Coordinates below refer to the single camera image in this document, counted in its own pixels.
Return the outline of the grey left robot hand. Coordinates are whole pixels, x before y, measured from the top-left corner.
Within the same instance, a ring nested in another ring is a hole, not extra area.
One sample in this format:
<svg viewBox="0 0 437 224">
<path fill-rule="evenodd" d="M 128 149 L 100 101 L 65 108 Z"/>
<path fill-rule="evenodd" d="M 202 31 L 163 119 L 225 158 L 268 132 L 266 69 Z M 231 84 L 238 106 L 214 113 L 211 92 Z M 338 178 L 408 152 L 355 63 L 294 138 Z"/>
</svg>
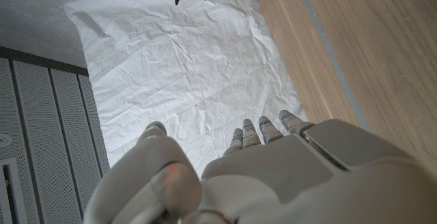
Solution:
<svg viewBox="0 0 437 224">
<path fill-rule="evenodd" d="M 101 179 L 85 223 L 435 223 L 436 177 L 341 120 L 245 120 L 196 173 L 160 122 Z"/>
</svg>

